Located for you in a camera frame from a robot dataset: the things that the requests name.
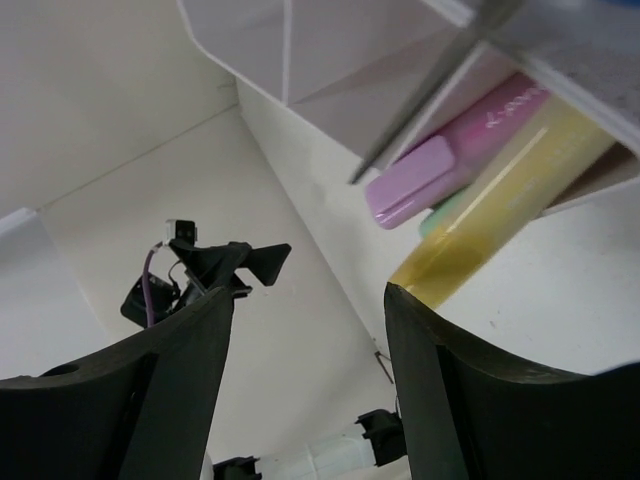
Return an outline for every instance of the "black bracket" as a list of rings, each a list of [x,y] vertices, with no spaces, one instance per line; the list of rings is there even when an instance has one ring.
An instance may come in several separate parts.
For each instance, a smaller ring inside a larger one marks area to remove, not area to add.
[[[404,427],[397,413],[374,410],[358,417],[356,423],[365,429],[363,437],[371,442],[377,467],[395,462],[407,454]]]
[[[261,480],[262,474],[256,473],[257,458],[236,457],[213,466],[215,480]]]

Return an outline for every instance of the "white shelf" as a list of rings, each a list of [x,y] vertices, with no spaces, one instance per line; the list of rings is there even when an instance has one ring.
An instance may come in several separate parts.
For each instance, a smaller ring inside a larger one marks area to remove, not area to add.
[[[193,41],[249,85],[358,157],[473,15],[475,0],[179,0]],[[520,66],[640,152],[640,62],[579,45],[540,21],[540,2],[477,48],[381,159],[385,168]],[[599,162],[558,211],[638,181],[637,160]]]

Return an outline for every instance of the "purple cable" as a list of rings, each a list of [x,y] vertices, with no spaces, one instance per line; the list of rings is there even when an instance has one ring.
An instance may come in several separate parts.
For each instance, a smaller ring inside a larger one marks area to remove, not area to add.
[[[142,296],[144,297],[144,305],[147,310],[147,327],[151,327],[156,323],[155,315],[153,314],[153,300],[151,298],[151,285],[149,283],[149,267],[151,266],[151,259],[153,255],[162,246],[162,242],[156,243],[144,261],[144,267],[142,269]]]

